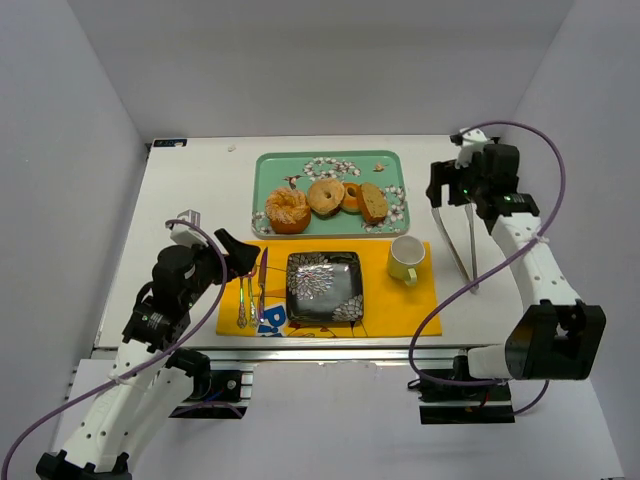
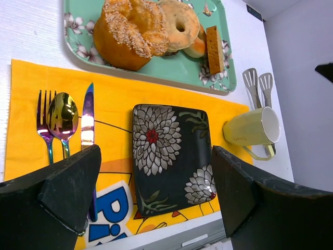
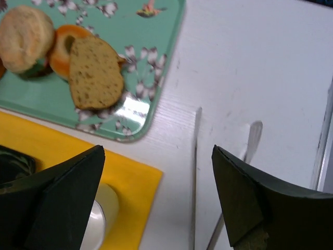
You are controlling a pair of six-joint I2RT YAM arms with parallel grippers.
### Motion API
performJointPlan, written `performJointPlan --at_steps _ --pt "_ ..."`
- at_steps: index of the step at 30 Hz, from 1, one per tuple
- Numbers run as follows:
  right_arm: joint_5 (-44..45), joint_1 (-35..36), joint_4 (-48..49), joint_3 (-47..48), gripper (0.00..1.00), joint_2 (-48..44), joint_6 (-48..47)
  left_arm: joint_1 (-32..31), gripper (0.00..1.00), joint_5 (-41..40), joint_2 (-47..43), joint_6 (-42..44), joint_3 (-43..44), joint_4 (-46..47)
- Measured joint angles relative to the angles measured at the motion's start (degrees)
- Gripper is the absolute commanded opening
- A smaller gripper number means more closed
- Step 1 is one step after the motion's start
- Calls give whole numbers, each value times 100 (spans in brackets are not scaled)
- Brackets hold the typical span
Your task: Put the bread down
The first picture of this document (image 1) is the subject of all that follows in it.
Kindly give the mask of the orange sugared bundt cake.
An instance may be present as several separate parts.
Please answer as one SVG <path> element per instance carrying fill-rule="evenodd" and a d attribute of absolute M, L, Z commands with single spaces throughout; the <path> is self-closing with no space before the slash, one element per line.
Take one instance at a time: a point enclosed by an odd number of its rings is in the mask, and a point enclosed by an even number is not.
<path fill-rule="evenodd" d="M 306 194 L 288 187 L 279 187 L 269 194 L 265 213 L 276 234 L 299 234 L 311 221 Z"/>

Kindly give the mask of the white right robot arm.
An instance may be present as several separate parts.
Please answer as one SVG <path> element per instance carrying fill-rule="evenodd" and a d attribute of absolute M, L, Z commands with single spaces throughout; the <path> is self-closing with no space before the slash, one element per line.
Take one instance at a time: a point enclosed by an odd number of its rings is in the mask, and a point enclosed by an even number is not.
<path fill-rule="evenodd" d="M 449 204 L 474 205 L 510 265 L 523 316 L 504 343 L 472 348 L 474 380 L 584 380 L 606 325 L 601 307 L 586 304 L 542 240 L 533 197 L 518 192 L 520 155 L 511 145 L 464 148 L 458 159 L 434 162 L 426 196 L 434 210 L 449 190 Z"/>

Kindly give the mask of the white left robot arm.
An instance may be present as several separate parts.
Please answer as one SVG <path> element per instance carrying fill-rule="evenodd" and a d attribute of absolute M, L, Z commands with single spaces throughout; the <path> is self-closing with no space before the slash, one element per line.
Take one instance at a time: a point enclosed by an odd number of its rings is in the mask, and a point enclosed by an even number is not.
<path fill-rule="evenodd" d="M 208 358 L 180 343 L 193 333 L 190 310 L 212 285 L 249 274 L 259 247 L 226 230 L 207 235 L 185 221 L 168 222 L 151 279 L 138 292 L 106 387 L 57 453 L 36 466 L 42 479 L 129 479 L 133 463 L 179 404 L 210 374 Z"/>

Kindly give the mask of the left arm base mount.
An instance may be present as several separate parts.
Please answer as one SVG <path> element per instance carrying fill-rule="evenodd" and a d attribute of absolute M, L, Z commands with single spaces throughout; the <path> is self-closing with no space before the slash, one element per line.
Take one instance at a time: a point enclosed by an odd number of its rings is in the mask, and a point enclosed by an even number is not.
<path fill-rule="evenodd" d="M 253 367 L 238 362 L 212 362 L 210 372 L 199 380 L 193 393 L 176 407 L 171 418 L 241 419 L 249 406 Z"/>

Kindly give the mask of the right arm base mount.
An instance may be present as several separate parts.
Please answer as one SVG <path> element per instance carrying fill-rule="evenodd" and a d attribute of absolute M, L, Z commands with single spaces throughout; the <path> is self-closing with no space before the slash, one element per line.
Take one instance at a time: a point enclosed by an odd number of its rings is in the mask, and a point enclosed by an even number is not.
<path fill-rule="evenodd" d="M 417 394 L 423 426 L 491 425 L 515 422 L 512 395 L 506 383 L 473 386 L 465 350 L 441 358 L 417 358 L 422 375 L 457 382 L 443 385 L 420 375 L 407 383 Z"/>

